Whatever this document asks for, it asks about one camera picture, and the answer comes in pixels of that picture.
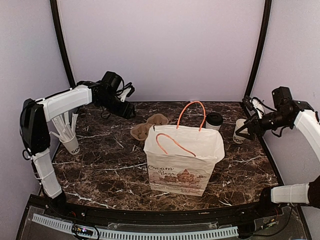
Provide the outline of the brown cardboard cup carrier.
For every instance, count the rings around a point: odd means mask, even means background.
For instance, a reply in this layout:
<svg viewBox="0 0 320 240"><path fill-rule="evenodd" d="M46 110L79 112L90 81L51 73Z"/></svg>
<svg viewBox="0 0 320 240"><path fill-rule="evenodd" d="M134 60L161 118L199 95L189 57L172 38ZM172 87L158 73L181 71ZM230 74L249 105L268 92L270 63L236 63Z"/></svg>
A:
<svg viewBox="0 0 320 240"><path fill-rule="evenodd" d="M130 130L131 136L138 141L145 141L149 134L149 129L153 126L167 125L169 119L161 113L149 117L146 123L136 125Z"/></svg>

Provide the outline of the white paper coffee cup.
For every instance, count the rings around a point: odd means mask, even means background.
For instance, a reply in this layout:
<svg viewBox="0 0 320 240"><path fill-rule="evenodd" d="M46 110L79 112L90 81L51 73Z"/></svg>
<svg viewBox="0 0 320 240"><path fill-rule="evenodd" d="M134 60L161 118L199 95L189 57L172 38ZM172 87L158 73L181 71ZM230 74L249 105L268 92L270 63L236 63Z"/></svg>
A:
<svg viewBox="0 0 320 240"><path fill-rule="evenodd" d="M243 126L245 125L245 121L246 121L246 119L244 119L244 118L239 118L239 119L235 122L235 128L234 128L234 132L233 132L233 137L232 137L232 139L233 139L233 141L234 141L236 144L238 144L238 145L242 144L242 143L244 142L244 140L246 139L245 137L243 137L243 136L241 136L241 135L246 135L246 136L249 135L249 132L248 132L248 129L247 129L247 128L243 128L243 129L239 132L240 135L237 134L237 131L238 131L241 127L243 127Z"/></svg>

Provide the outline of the bundle of straws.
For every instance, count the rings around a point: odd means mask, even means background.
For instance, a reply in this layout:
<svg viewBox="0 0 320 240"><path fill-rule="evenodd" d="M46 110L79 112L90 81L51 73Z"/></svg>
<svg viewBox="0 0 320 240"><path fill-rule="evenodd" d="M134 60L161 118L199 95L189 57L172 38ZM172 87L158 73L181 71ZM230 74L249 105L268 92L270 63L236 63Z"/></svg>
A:
<svg viewBox="0 0 320 240"><path fill-rule="evenodd" d="M72 113L70 121L68 111L54 117L51 121L57 130L57 133L54 131L50 131L49 133L57 137L63 143L71 141L76 136L77 118L78 114Z"/></svg>

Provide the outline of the black frame post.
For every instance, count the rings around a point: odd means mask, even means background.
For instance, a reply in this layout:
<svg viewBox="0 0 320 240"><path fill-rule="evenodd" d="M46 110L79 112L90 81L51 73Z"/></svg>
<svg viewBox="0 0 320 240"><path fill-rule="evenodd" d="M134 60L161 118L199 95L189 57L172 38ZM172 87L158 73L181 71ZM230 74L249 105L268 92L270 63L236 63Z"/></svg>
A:
<svg viewBox="0 0 320 240"><path fill-rule="evenodd" d="M257 47L256 47L252 68L250 71L250 75L248 78L248 82L247 82L243 97L250 96L254 88L254 84L256 81L256 77L258 74L258 70L259 70L259 66L260 66L260 62L261 62L261 58L262 58L262 54L265 46L269 20L271 15L271 8L272 8L272 0L265 0Z"/></svg>
<svg viewBox="0 0 320 240"><path fill-rule="evenodd" d="M52 20L53 20L55 35L56 35L63 67L64 67L64 70L66 73L66 77L67 77L69 86L71 88L73 88L76 86L76 82L75 82L75 79L74 79L74 76L72 73L72 68L71 68L71 64L69 61L69 56L67 53L67 48L66 48L66 44L65 44L65 40L64 40L63 29L62 29L59 9L58 9L58 1L57 0L50 0L49 2L50 2L51 15L52 15Z"/></svg>

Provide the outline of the right black frame post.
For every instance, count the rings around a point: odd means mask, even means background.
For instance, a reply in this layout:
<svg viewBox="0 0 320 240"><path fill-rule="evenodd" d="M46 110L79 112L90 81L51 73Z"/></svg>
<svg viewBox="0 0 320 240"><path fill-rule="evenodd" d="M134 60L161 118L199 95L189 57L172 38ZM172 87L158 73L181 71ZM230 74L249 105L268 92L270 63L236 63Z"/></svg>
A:
<svg viewBox="0 0 320 240"><path fill-rule="evenodd" d="M250 75L248 78L248 82L247 82L243 97L250 96L254 88L254 84L256 81L256 77L258 74L258 70L259 70L259 66L260 66L260 62L261 62L261 58L262 58L262 54L265 46L269 20L271 15L271 8L272 8L272 0L265 0L257 47L256 47L252 68L250 71Z"/></svg>

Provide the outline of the left black frame post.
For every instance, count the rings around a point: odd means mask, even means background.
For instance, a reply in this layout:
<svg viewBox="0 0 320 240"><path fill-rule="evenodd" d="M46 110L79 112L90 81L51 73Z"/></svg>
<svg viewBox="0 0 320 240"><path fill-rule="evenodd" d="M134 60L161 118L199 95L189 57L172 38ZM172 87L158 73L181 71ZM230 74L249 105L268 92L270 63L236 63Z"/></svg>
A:
<svg viewBox="0 0 320 240"><path fill-rule="evenodd" d="M63 67L64 67L64 70L66 73L66 77L67 77L69 86L71 88L73 88L76 86L76 82L75 82L75 79L74 79L74 76L72 73L72 68L71 68L71 64L69 61L69 56L67 53L67 48L66 48L66 44L65 44L65 40L64 40L63 29L62 29L59 9L58 9L58 1L57 0L50 0L49 2L50 2L51 15L52 15L52 20L53 20L55 35L56 35Z"/></svg>

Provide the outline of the single black cup lid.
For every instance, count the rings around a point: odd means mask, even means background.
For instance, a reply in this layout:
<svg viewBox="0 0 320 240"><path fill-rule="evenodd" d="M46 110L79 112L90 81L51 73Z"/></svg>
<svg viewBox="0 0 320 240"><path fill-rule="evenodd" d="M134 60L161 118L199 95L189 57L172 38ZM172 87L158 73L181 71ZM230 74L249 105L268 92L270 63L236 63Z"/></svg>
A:
<svg viewBox="0 0 320 240"><path fill-rule="evenodd" d="M218 112L210 112L206 115L205 121L212 126L220 126L223 124L224 119Z"/></svg>

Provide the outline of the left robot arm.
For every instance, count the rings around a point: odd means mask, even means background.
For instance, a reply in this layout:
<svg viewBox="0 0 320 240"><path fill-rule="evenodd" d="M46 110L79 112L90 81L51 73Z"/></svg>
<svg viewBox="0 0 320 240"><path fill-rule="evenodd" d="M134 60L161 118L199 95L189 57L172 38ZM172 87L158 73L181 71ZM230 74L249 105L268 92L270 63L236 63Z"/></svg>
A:
<svg viewBox="0 0 320 240"><path fill-rule="evenodd" d="M88 104L104 107L112 114L124 119L134 118L135 106L126 100L135 91L132 83L119 90L116 86L99 80L80 81L76 87L56 93L50 97L23 103L20 114L19 131L24 152L31 164L36 179L45 194L51 198L64 198L50 157L51 137L48 122L69 111Z"/></svg>

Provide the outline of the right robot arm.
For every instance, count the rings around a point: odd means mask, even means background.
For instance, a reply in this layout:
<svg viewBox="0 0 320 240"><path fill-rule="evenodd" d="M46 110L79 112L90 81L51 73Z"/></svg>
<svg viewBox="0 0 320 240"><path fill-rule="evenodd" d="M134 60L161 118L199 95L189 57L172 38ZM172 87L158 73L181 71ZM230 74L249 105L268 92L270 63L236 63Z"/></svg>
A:
<svg viewBox="0 0 320 240"><path fill-rule="evenodd" d="M297 129L308 142L315 155L320 155L320 117L311 105L302 100L294 100L289 87L280 86L272 92L273 108L265 112L267 105L257 97L246 95L244 106L253 112L244 124L235 131L239 137L254 140L266 131ZM298 183L266 187L262 190L255 213L266 217L277 204L300 204L314 208L320 207L320 179L309 183Z"/></svg>

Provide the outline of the paper cup holding straws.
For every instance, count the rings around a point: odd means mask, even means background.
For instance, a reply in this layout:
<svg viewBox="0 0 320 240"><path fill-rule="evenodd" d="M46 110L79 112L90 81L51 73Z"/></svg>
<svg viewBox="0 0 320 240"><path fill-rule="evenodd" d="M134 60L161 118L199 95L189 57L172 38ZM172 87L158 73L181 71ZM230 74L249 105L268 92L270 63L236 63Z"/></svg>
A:
<svg viewBox="0 0 320 240"><path fill-rule="evenodd" d="M80 145L78 143L76 135L74 135L73 138L67 141L60 140L60 142L64 145L64 147L71 155L76 155L80 152Z"/></svg>

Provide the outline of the white paper takeout bag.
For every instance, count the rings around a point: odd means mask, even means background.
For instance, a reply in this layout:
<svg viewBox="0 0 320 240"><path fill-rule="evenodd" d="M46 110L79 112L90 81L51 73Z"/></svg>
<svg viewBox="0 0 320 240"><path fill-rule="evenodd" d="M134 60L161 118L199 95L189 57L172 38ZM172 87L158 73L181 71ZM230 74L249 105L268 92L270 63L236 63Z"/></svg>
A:
<svg viewBox="0 0 320 240"><path fill-rule="evenodd" d="M225 157L219 131L180 123L153 125L143 150L152 190L200 197Z"/></svg>

